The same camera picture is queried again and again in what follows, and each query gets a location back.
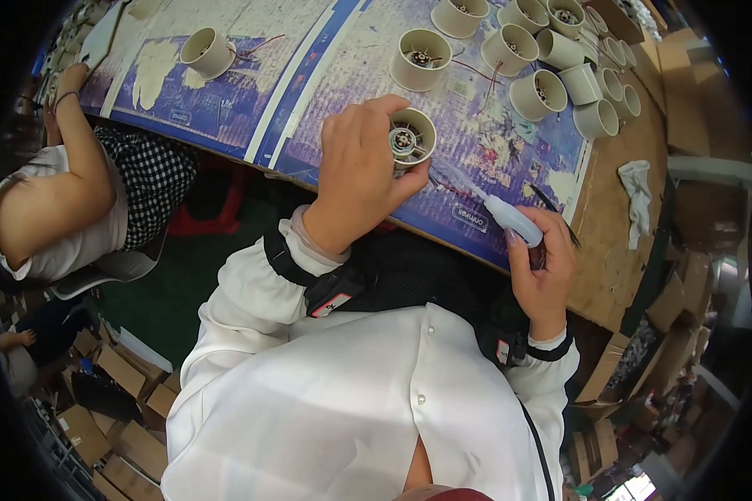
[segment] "workbench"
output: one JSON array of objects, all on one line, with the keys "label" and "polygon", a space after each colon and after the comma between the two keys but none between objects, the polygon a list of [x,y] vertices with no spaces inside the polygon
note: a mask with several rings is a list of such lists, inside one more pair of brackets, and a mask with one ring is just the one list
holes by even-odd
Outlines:
[{"label": "workbench", "polygon": [[[388,64],[401,34],[434,30],[430,12],[437,1],[136,0],[153,3],[153,14],[141,19],[122,14],[110,54],[81,91],[81,105],[87,113],[316,190],[323,118],[351,102],[402,95],[431,118],[439,139],[430,184],[391,221],[506,273],[503,232],[461,179],[466,176],[512,204],[540,207],[542,200],[531,189],[535,185],[582,243],[569,307],[618,330],[648,260],[651,237],[642,237],[638,251],[626,250],[630,201],[616,170],[632,159],[651,162],[650,220],[657,221],[666,176],[659,112],[627,72],[622,80],[636,87],[643,111],[615,138],[583,140],[571,104],[536,124],[523,120],[509,103],[512,78],[499,77],[490,91],[490,79],[473,71],[492,75],[479,48],[499,30],[495,11],[506,0],[491,2],[491,15],[473,37],[447,38],[454,60],[465,65],[450,63],[432,91],[403,90],[391,79]],[[205,26],[226,34],[238,53],[268,43],[206,82],[179,60],[188,36]],[[517,78],[533,71],[527,66]]]}]

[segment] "white blouse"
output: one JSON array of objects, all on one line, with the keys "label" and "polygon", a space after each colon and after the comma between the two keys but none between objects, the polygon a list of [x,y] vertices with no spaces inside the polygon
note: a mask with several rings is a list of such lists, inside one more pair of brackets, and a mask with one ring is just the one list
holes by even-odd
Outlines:
[{"label": "white blouse", "polygon": [[[279,228],[303,269],[320,276],[337,266],[288,220]],[[273,272],[262,239],[230,255],[218,281],[168,416],[166,499],[391,501],[419,435],[434,483],[495,501],[547,499],[519,400],[561,498],[575,346],[557,362],[527,357],[502,373],[467,322],[431,303],[306,317],[304,289]],[[529,342],[554,349],[564,335]]]},{"label": "white blouse", "polygon": [[[17,172],[0,182],[0,190],[14,177],[46,177],[70,171],[67,151],[64,145],[43,148],[34,160],[36,164],[21,167]],[[111,211],[91,226],[60,239],[40,253],[31,256],[20,269],[11,270],[8,261],[0,251],[0,264],[14,278],[22,280],[27,276],[50,281],[67,276],[76,269],[94,263],[101,256],[120,250],[125,245],[128,228],[128,203],[125,185],[114,165],[106,154],[111,185],[117,193],[117,200]]]}]

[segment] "sleeve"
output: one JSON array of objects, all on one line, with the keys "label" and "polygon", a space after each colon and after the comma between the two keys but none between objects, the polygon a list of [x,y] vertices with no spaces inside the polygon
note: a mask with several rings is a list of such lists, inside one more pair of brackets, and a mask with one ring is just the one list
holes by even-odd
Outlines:
[{"label": "sleeve", "polygon": [[[551,351],[566,340],[565,330],[547,342],[529,339],[529,345]],[[568,404],[565,382],[577,371],[579,351],[571,346],[560,360],[544,362],[527,355],[519,366],[504,371],[512,390],[527,408],[532,422],[541,436],[546,463],[549,466],[555,495],[561,496],[563,471],[560,467],[560,446],[563,443],[565,423],[563,410]]]},{"label": "sleeve", "polygon": [[[290,220],[281,220],[279,231],[292,259],[307,272],[320,276],[346,260],[348,252],[336,261],[317,252],[293,226]],[[305,316],[305,288],[273,271],[264,253],[264,238],[230,255],[217,281],[214,293],[198,310],[198,340],[181,366],[182,389],[167,422],[170,461],[203,423],[206,386],[254,354],[286,343],[290,324]]]}]

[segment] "fingernail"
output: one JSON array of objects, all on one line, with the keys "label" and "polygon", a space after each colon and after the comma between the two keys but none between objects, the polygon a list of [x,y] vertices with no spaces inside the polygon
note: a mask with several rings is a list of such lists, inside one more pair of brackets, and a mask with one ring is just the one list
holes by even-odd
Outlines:
[{"label": "fingernail", "polygon": [[518,241],[518,235],[515,230],[510,228],[504,230],[504,238],[507,240],[507,245],[513,245]]}]

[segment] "green floor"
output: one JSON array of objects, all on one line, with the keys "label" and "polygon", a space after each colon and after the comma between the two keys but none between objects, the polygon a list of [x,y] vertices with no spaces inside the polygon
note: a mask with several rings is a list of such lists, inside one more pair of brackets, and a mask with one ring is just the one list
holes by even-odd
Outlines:
[{"label": "green floor", "polygon": [[125,327],[160,355],[180,367],[195,345],[198,308],[217,286],[217,271],[226,258],[253,244],[278,220],[285,196],[274,181],[258,177],[246,191],[232,235],[168,236],[159,264],[130,284],[101,286],[103,316]]}]

